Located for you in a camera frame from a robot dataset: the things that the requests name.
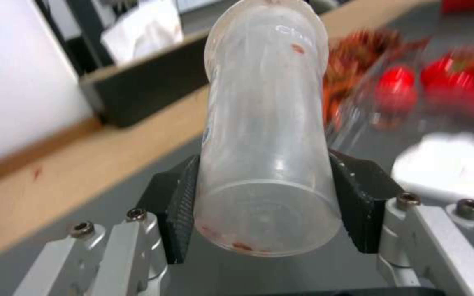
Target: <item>wooden table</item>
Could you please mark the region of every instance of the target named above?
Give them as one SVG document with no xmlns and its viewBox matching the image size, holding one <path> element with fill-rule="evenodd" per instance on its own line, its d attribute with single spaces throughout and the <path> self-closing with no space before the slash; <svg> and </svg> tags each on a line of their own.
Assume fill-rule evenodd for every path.
<svg viewBox="0 0 474 296">
<path fill-rule="evenodd" d="M 339 37 L 431 1 L 353 0 L 321 19 Z M 199 136 L 207 94 L 205 86 L 129 129 L 103 128 L 0 179 L 0 251 Z"/>
</svg>

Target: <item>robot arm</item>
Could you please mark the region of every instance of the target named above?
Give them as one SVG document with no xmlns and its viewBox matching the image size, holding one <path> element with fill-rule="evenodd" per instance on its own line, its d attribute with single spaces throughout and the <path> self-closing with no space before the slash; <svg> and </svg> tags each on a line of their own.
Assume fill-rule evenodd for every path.
<svg viewBox="0 0 474 296">
<path fill-rule="evenodd" d="M 344 226 L 361 253 L 378 253 L 376 266 L 393 287 L 315 295 L 474 296 L 474 201 L 446 209 L 425 206 L 371 161 L 334 151 L 330 159 Z M 60 292 L 66 287 L 76 295 L 164 294 L 170 280 L 167 265 L 186 260 L 198 167 L 199 157 L 194 156 L 156 174 L 126 221 L 113 227 L 105 249 L 98 247 L 105 245 L 102 239 L 94 249 L 52 251 L 53 244 L 90 245 L 95 234 L 71 234 L 48 243 L 14 295 L 67 295 Z M 84 261 L 86 268 L 74 269 Z M 51 265 L 46 268 L 45 262 Z M 42 270 L 50 271 L 49 281 L 42 280 Z M 89 271 L 92 277 L 80 276 Z M 430 279 L 440 290 L 420 287 L 418 277 Z"/>
</svg>

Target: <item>white wall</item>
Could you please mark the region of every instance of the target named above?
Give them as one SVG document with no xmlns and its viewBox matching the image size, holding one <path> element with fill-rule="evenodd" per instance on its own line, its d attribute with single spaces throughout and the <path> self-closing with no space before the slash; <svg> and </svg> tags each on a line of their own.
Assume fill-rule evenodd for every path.
<svg viewBox="0 0 474 296">
<path fill-rule="evenodd" d="M 0 0 L 0 157 L 92 115 L 32 0 Z"/>
</svg>

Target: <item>hex socket screw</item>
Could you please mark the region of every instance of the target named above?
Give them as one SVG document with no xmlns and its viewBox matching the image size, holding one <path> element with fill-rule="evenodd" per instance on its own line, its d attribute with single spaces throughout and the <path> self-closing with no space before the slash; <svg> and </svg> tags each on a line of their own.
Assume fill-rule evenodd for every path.
<svg viewBox="0 0 474 296">
<path fill-rule="evenodd" d="M 420 197 L 410 192 L 403 192 L 396 198 L 396 206 L 399 210 L 407 210 L 412 206 L 419 206 L 420 204 Z"/>
<path fill-rule="evenodd" d="M 474 200 L 461 199 L 457 202 L 457 215 L 464 219 L 474 220 Z"/>
<path fill-rule="evenodd" d="M 84 221 L 74 225 L 71 229 L 71 236 L 73 238 L 83 238 L 89 234 L 94 233 L 94 224 L 91 221 Z"/>
</svg>

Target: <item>gray surface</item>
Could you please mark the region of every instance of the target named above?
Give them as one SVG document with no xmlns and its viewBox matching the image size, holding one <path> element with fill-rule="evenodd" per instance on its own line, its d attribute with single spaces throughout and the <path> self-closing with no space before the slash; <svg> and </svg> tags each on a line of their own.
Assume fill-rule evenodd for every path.
<svg viewBox="0 0 474 296">
<path fill-rule="evenodd" d="M 91 220 L 108 229 L 136 204 L 154 173 L 170 169 L 200 150 L 200 139 L 164 157 L 0 255 L 0 296 L 11 295 L 49 240 L 66 236 L 77 221 Z M 382 287 L 373 255 L 358 253 L 342 229 L 324 247 L 296 257 L 260 259 L 231 253 L 191 238 L 186 263 L 170 266 L 171 296 L 262 294 L 293 291 Z"/>
</svg>

